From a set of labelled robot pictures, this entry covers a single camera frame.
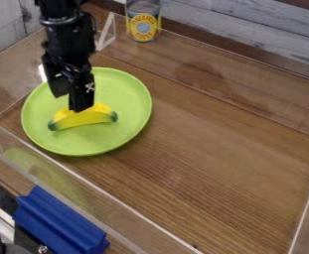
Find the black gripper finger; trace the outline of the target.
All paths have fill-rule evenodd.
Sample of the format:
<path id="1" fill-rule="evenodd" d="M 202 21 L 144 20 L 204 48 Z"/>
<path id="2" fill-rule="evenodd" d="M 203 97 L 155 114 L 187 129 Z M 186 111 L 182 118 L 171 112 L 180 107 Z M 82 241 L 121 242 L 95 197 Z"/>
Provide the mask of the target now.
<path id="1" fill-rule="evenodd" d="M 93 105 L 93 77 L 87 71 L 69 72 L 69 110 L 81 112 Z"/>
<path id="2" fill-rule="evenodd" d="M 50 63 L 45 63 L 44 71 L 53 97 L 58 98 L 60 96 L 66 95 L 69 92 L 69 82 L 66 78 L 62 76 L 58 68 Z"/>

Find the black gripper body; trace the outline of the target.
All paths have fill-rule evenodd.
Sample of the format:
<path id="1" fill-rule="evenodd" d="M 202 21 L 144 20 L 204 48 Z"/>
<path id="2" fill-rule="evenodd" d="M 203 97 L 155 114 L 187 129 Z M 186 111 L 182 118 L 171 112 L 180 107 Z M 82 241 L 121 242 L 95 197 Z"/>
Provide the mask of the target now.
<path id="1" fill-rule="evenodd" d="M 93 52 L 95 20 L 84 11 L 44 12 L 46 29 L 42 65 L 48 78 L 61 75 L 89 76 L 88 57 Z"/>

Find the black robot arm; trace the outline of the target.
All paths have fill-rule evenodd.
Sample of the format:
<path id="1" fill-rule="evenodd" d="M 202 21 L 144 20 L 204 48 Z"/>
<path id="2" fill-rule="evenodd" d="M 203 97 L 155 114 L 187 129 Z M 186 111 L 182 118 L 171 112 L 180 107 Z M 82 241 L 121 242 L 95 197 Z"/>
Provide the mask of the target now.
<path id="1" fill-rule="evenodd" d="M 41 56 L 54 98 L 69 96 L 69 110 L 80 112 L 93 104 L 89 55 L 95 51 L 95 20 L 78 8 L 80 0 L 34 0 L 46 39 Z"/>

